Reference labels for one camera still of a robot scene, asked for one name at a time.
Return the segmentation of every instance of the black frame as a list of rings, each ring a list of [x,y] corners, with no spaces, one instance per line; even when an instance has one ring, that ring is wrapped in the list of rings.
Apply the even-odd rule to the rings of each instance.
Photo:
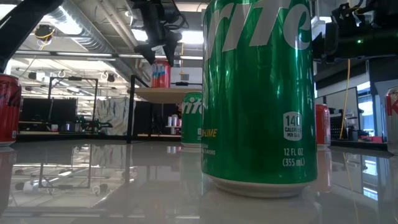
[[[129,117],[128,117],[128,124],[127,124],[127,138],[126,142],[127,144],[131,144],[132,140],[132,116],[134,113],[134,94],[136,90],[136,80],[139,81],[142,85],[145,87],[149,88],[149,85],[146,84],[140,77],[137,75],[131,75],[131,80],[130,80],[130,104],[129,104]],[[152,103],[150,103],[150,114],[152,114]],[[149,139],[150,136],[152,135],[152,116],[149,116]]]
[[[70,80],[70,81],[82,81],[82,80],[93,80],[93,81],[95,81],[93,120],[92,120],[92,124],[91,124],[91,125],[94,125],[94,122],[95,122],[95,108],[96,108],[96,104],[97,104],[98,79],[97,79],[97,78],[82,78],[82,77],[63,77],[63,78],[61,78],[61,77],[50,77],[50,83],[49,83],[49,100],[51,100],[51,90],[52,90],[52,88],[53,88],[53,86],[52,86],[52,80],[54,80],[54,79],[56,79],[56,80],[64,80],[64,79],[67,79],[67,80]],[[92,129],[91,129],[91,133],[94,134],[94,127],[92,127]]]

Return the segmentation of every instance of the black monitor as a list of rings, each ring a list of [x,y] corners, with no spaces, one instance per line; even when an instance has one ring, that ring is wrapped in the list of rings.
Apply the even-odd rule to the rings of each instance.
[[[76,99],[24,98],[20,121],[43,121],[63,125],[76,120]]]

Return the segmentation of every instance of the sprite logo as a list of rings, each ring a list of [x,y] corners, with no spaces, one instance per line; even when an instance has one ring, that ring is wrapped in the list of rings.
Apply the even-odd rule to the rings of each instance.
[[[201,114],[201,99],[194,102],[194,97],[189,98],[189,102],[182,103],[182,114],[195,114],[197,111]]]
[[[242,34],[243,27],[246,23],[248,15],[253,9],[261,8],[261,14],[251,37],[249,46],[257,47],[267,45],[275,21],[281,9],[289,9],[291,0],[260,0],[254,4],[235,4],[229,3],[220,10],[216,10],[211,16],[209,26],[205,26],[205,34],[208,34],[205,44],[205,60],[211,57],[218,25],[223,19],[228,19],[230,25],[225,37],[222,52],[236,49],[239,38]],[[300,26],[300,19],[305,14],[305,22]],[[305,50],[310,46],[310,41],[303,42],[299,36],[299,29],[311,30],[310,12],[304,4],[296,4],[293,6],[283,25],[283,34],[285,41],[297,50]]]

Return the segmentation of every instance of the coca-cola can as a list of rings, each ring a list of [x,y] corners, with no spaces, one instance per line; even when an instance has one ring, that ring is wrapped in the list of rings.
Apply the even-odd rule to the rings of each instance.
[[[316,105],[318,149],[330,145],[330,112],[327,105]]]
[[[386,95],[386,126],[388,151],[398,154],[398,86],[389,89]]]
[[[0,74],[0,146],[9,146],[16,141],[21,92],[16,78]]]

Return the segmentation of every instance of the metal pole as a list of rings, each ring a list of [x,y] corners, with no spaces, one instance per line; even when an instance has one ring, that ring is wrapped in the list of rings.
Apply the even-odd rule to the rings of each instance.
[[[54,77],[50,77],[50,83],[49,83],[49,99],[51,99],[52,80],[54,80]]]
[[[94,92],[94,107],[93,107],[93,127],[91,127],[91,133],[94,134],[94,126],[95,126],[95,107],[97,104],[97,91],[98,91],[98,79],[95,79],[95,92]]]
[[[150,136],[152,135],[152,110],[153,110],[154,104],[150,103],[150,107],[149,107],[149,134],[148,137],[150,139]]]
[[[136,85],[136,76],[131,75],[131,81],[130,81],[130,105],[129,105],[129,118],[128,118],[128,123],[127,123],[127,144],[131,143],[131,135],[132,135],[132,116],[134,112],[134,92],[135,92],[135,87]]]

